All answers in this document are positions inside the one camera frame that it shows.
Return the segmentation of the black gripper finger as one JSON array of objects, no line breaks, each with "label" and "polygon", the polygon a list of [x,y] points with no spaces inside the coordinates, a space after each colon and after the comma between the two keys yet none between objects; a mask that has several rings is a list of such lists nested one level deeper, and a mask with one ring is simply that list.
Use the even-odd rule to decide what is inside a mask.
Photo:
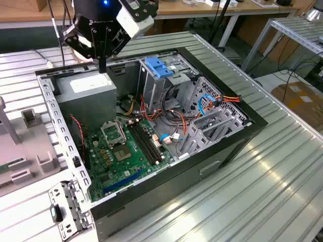
[{"label": "black gripper finger", "polygon": [[74,49],[77,53],[81,54],[86,59],[97,60],[98,70],[102,74],[103,73],[103,53],[100,43],[95,40],[94,34],[96,30],[90,30],[90,47],[86,44],[82,43],[79,39],[79,32],[75,25],[71,25],[63,32],[65,43]]},{"label": "black gripper finger", "polygon": [[119,30],[106,27],[102,54],[102,73],[106,72],[106,60],[113,55],[117,55],[130,39],[130,36],[122,27]]}]

